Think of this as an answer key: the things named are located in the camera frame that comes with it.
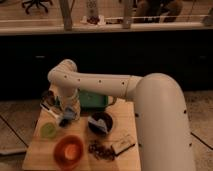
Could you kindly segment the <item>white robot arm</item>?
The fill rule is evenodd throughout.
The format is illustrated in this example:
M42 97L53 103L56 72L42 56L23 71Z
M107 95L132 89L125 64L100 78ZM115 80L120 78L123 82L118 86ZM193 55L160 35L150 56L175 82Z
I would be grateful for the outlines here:
M131 101L142 171L196 171L184 94L171 76L80 73L65 59L47 79L65 98L82 89Z

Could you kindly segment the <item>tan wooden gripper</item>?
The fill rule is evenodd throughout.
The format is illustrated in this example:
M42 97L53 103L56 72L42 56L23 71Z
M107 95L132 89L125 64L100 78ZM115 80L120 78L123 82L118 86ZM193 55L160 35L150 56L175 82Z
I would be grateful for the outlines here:
M63 113L67 107L70 107L76 113L76 117L75 117L74 121L77 121L80 118L81 107L80 107L80 101L79 101L78 97L61 96L60 105L61 105Z

